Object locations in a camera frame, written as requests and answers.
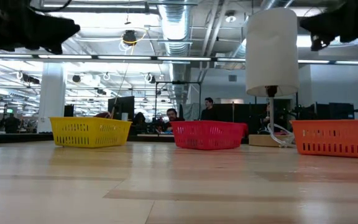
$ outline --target orange basket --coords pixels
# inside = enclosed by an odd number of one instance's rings
[[[300,154],[358,157],[358,120],[291,123]]]

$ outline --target pillar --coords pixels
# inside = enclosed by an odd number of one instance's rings
[[[52,132],[50,117],[62,117],[67,75],[62,63],[44,63],[41,81],[38,133]]]

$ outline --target ventilation pipe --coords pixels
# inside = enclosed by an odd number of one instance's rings
[[[261,4],[260,4],[260,10],[268,10],[271,8],[275,8],[275,7],[288,7],[291,5],[291,3],[294,0],[264,0]],[[231,54],[231,57],[235,57],[235,58],[245,58],[246,57],[246,39],[244,39],[242,41],[242,43],[237,47],[236,51],[234,51]],[[243,65],[241,65],[240,67],[238,66],[238,63],[227,63],[223,66],[224,69],[228,69],[228,70],[232,70],[235,68],[244,68]]]
[[[176,0],[165,0],[163,2],[176,2]],[[190,6],[182,4],[159,5],[158,9],[162,18],[161,27],[165,40],[187,40],[189,38]],[[165,43],[168,56],[187,56],[189,44]],[[190,81],[190,65],[182,63],[171,63],[171,81]],[[173,86],[176,103],[184,104],[187,98],[188,85]]]

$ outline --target computer monitor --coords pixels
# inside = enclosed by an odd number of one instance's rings
[[[351,103],[329,103],[331,119],[354,119],[354,105]]]
[[[134,96],[119,97],[117,98],[117,101],[115,98],[109,99],[108,110],[110,113],[113,107],[115,107],[114,114],[113,114],[114,119],[121,119],[122,113],[128,113],[128,120],[132,121],[135,112],[135,97]]]

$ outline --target wall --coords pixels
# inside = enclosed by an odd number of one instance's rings
[[[311,89],[313,101],[353,103],[358,109],[358,66],[312,65]]]
[[[191,80],[196,81],[200,70],[192,68]],[[229,75],[237,75],[236,82],[229,82]],[[190,92],[188,102],[198,102],[198,94]],[[246,71],[245,70],[225,70],[209,69],[201,89],[201,99],[211,97],[212,99],[241,99],[244,103],[254,103],[255,97],[246,94]],[[283,99],[294,99],[295,95],[278,97]],[[266,103],[264,97],[257,98],[258,103]]]
[[[302,106],[309,106],[314,103],[311,89],[311,67],[305,65],[299,69],[299,90],[298,103]]]

